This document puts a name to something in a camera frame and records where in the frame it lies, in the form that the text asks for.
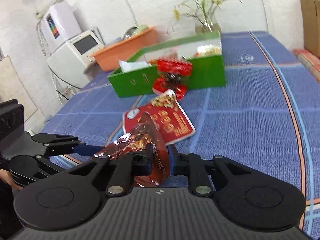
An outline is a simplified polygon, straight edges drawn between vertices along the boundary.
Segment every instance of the human hand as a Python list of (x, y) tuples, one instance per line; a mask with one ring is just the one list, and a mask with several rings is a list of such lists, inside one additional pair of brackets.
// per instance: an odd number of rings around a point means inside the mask
[(18, 186), (17, 184), (15, 184), (15, 182), (12, 179), (11, 173), (5, 170), (0, 170), (0, 179), (10, 185), (13, 189), (17, 189), (17, 190), (21, 190), (22, 187)]

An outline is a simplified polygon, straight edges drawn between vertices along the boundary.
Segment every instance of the bed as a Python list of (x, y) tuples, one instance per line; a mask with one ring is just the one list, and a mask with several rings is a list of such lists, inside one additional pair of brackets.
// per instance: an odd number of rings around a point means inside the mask
[[(308, 70), (265, 32), (222, 35), (227, 86), (190, 90), (181, 106), (196, 134), (176, 144), (203, 159), (224, 155), (287, 181), (306, 197), (300, 228), (320, 237), (320, 87)], [(79, 136), (104, 146), (123, 134), (122, 113), (154, 95), (118, 98), (99, 74), (44, 127), (43, 132)], [(51, 161), (70, 168), (89, 157), (72, 154)], [(170, 176), (163, 187), (185, 186)]]

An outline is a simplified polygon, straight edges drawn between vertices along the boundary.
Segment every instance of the white appliance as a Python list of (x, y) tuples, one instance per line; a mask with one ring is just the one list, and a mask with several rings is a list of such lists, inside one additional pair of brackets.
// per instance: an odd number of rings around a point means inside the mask
[(40, 29), (48, 43), (50, 53), (82, 32), (70, 5), (66, 1), (50, 7), (41, 20)]
[(91, 55), (103, 47), (104, 45), (92, 31), (85, 31), (63, 43), (49, 56), (47, 63), (60, 79), (82, 88), (92, 78), (85, 72), (96, 64)]

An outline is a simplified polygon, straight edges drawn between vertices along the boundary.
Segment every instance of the green box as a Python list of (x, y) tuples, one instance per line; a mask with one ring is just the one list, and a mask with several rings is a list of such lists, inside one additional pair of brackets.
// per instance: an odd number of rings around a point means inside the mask
[[(134, 54), (127, 62), (135, 62), (146, 59), (146, 55), (157, 54), (164, 49), (186, 47), (186, 44), (206, 45), (207, 40), (218, 40), (220, 46), (220, 33), (218, 31), (210, 33), (200, 33), (196, 36), (165, 41), (156, 45), (145, 47)], [(188, 89), (199, 89), (206, 87), (221, 87), (226, 85), (222, 55), (188, 58), (192, 63), (193, 70), (189, 79)], [(159, 77), (156, 66), (123, 73), (121, 68), (114, 70), (109, 76), (115, 92), (119, 97), (137, 96), (152, 94), (152, 86)]]

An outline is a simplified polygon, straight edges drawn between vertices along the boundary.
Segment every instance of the brown paper bag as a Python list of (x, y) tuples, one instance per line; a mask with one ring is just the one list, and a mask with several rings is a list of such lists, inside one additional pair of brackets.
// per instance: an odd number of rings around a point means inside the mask
[(303, 18), (304, 47), (320, 57), (320, 1), (300, 0)]

